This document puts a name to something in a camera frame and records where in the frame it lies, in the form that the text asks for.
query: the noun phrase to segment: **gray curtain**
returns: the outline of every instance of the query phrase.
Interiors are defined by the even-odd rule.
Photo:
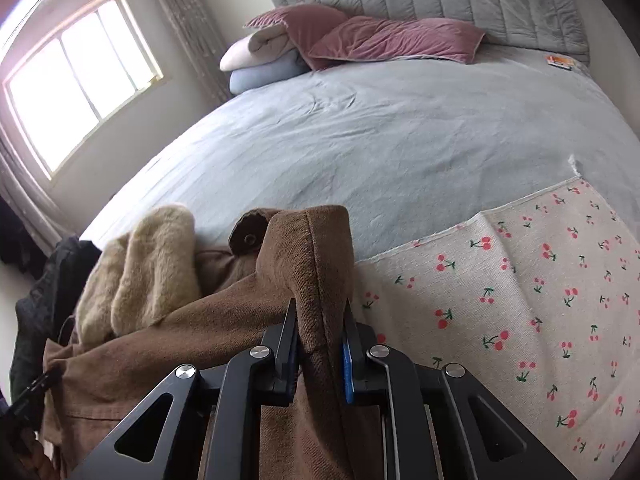
[[[0,124],[0,196],[18,215],[38,247],[49,256],[74,234],[64,214],[35,181]]]
[[[159,0],[213,107],[229,98],[228,79],[220,71],[226,51],[215,22],[202,0]]]

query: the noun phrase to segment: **brown jacket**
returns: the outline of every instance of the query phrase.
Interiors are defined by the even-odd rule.
[[[375,412],[347,406],[342,390],[342,316],[353,283],[347,211],[256,210],[229,245],[196,257],[210,295],[157,324],[88,351],[48,343],[46,367],[64,375],[47,395],[44,437],[75,467],[177,365],[228,362],[281,322],[295,297],[302,374],[292,407],[262,409],[260,477],[382,478]]]

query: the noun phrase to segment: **pink pillow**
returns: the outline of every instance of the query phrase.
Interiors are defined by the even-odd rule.
[[[343,61],[436,58],[472,63],[484,31],[448,18],[410,22],[355,16],[318,41],[309,56]]]
[[[278,7],[256,16],[245,27],[263,28],[276,23],[287,27],[289,37],[302,58],[313,70],[321,70],[333,63],[325,59],[313,59],[308,56],[311,47],[325,34],[333,30],[349,17],[341,10],[319,4],[297,4]]]

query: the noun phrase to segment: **screw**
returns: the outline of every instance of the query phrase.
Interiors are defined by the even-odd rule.
[[[384,345],[375,345],[370,348],[369,353],[372,357],[382,358],[389,355],[389,348]]]
[[[465,374],[466,370],[463,365],[459,365],[458,363],[449,363],[447,366],[445,366],[444,371],[449,377],[455,377],[459,379]]]
[[[193,377],[194,373],[196,373],[196,369],[193,366],[182,365],[178,366],[175,371],[175,376],[178,377],[178,379],[189,379]]]
[[[268,346],[258,345],[251,348],[251,351],[249,353],[251,354],[251,357],[255,357],[256,359],[262,359],[264,357],[267,357],[267,355],[269,355],[270,352],[271,352],[271,349]]]

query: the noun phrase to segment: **blue folded blanket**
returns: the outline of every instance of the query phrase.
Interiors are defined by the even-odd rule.
[[[232,94],[238,95],[252,88],[283,81],[311,70],[297,49],[289,50],[275,61],[264,65],[233,70],[229,80]]]

